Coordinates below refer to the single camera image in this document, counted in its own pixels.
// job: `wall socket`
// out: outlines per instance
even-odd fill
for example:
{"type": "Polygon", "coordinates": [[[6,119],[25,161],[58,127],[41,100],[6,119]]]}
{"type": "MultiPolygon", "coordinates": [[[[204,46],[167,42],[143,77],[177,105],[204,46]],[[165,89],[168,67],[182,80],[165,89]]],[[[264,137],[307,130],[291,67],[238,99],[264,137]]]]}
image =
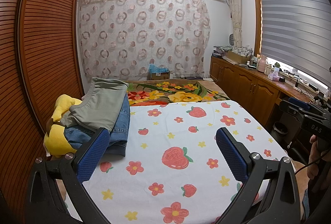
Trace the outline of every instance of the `wall socket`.
{"type": "Polygon", "coordinates": [[[185,41],[179,41],[179,45],[181,45],[181,46],[188,46],[188,43],[186,43],[185,41]]]}

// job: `window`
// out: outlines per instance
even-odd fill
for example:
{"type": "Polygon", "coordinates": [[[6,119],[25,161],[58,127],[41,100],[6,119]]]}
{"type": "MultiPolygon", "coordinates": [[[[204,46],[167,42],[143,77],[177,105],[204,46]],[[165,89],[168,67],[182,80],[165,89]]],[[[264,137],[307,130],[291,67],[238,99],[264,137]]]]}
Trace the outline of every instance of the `window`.
{"type": "Polygon", "coordinates": [[[261,54],[283,62],[284,68],[298,69],[300,76],[322,88],[331,85],[329,1],[256,0],[255,5],[256,53],[260,50],[261,54]]]}
{"type": "Polygon", "coordinates": [[[318,81],[317,79],[315,79],[314,77],[311,77],[310,75],[297,70],[295,68],[293,68],[292,66],[289,66],[283,62],[277,61],[275,59],[272,58],[268,58],[267,57],[267,62],[271,65],[274,65],[276,62],[278,62],[280,64],[280,68],[282,70],[287,70],[290,73],[294,73],[296,75],[298,75],[301,79],[303,80],[307,80],[309,84],[312,84],[313,86],[317,87],[321,92],[323,92],[324,94],[326,93],[326,90],[328,89],[328,86],[323,84],[322,82],[318,81]]]}

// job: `zebra blind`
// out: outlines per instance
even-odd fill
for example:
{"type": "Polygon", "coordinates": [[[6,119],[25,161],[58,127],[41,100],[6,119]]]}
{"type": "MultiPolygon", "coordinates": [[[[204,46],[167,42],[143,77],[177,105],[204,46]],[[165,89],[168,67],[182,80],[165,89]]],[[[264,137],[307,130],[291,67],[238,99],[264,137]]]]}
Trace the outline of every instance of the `zebra blind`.
{"type": "Polygon", "coordinates": [[[328,0],[261,0],[261,54],[331,85],[328,0]]]}

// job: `yellow plush toy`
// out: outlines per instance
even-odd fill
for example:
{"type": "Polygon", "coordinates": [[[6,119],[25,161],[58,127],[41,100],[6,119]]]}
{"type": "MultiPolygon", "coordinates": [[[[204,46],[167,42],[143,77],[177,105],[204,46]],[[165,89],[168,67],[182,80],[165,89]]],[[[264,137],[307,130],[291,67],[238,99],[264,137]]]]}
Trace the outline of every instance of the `yellow plush toy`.
{"type": "Polygon", "coordinates": [[[59,158],[61,155],[65,155],[68,152],[75,153],[77,151],[70,146],[67,139],[64,137],[64,127],[53,123],[58,122],[62,118],[63,114],[69,110],[70,106],[81,103],[81,100],[72,98],[65,94],[61,95],[56,100],[55,109],[51,120],[51,128],[49,134],[46,133],[44,137],[44,144],[51,155],[59,158]]]}

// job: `blue gripper pad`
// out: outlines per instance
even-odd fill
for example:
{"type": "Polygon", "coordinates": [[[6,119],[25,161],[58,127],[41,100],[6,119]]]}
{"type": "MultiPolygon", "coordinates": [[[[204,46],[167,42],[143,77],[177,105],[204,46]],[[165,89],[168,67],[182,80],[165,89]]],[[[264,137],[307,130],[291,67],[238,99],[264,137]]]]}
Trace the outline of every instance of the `blue gripper pad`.
{"type": "Polygon", "coordinates": [[[228,135],[226,135],[225,132],[228,132],[226,128],[219,128],[217,130],[216,143],[221,150],[223,157],[225,158],[226,163],[228,164],[234,178],[244,184],[248,179],[248,167],[246,161],[234,146],[234,143],[237,146],[241,144],[241,147],[244,148],[245,146],[242,143],[237,142],[229,132],[228,135]]]}
{"type": "Polygon", "coordinates": [[[306,102],[302,102],[296,98],[290,97],[289,102],[295,104],[298,107],[301,107],[303,110],[308,111],[310,110],[309,105],[306,102]]]}
{"type": "Polygon", "coordinates": [[[104,129],[78,163],[77,179],[81,184],[90,180],[95,167],[109,146],[109,139],[109,131],[104,129]]]}

